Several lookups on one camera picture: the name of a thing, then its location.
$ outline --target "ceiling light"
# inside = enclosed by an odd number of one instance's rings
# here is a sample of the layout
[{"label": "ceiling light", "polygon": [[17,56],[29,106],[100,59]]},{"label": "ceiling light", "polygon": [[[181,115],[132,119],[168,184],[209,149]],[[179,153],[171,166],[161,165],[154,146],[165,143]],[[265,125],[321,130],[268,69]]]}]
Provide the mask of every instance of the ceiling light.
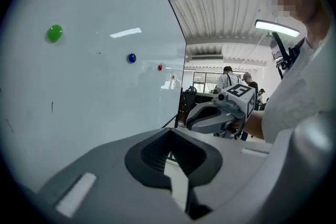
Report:
[{"label": "ceiling light", "polygon": [[268,22],[266,20],[256,20],[254,25],[256,28],[280,32],[280,33],[283,33],[283,34],[286,34],[292,37],[298,37],[300,35],[299,30],[296,30],[294,28],[291,28],[285,25]]},{"label": "ceiling light", "polygon": [[133,29],[129,29],[129,30],[125,30],[125,31],[122,31],[122,32],[112,34],[112,35],[110,35],[110,37],[117,38],[117,37],[123,37],[123,36],[130,35],[130,34],[141,33],[141,32],[142,31],[141,31],[140,28],[133,28]]}]

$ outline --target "white shirt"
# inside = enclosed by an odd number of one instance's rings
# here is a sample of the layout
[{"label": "white shirt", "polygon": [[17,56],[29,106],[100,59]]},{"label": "white shirt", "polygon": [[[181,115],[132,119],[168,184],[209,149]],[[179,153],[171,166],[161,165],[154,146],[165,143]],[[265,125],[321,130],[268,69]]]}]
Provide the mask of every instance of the white shirt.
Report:
[{"label": "white shirt", "polygon": [[[333,25],[330,27],[326,38],[320,42],[319,47],[325,42],[332,42],[336,46]],[[295,128],[303,119],[320,111],[301,75],[302,70],[309,63],[315,51],[316,49],[309,47],[306,40],[303,42],[295,63],[284,74],[278,88],[269,98],[261,124],[266,142],[274,143],[280,131]]]},{"label": "white shirt", "polygon": [[219,79],[217,81],[217,88],[222,90],[222,89],[225,89],[227,87],[236,85],[238,83],[241,83],[240,78],[238,78],[235,74],[230,72],[229,74],[223,74],[219,77]]}]

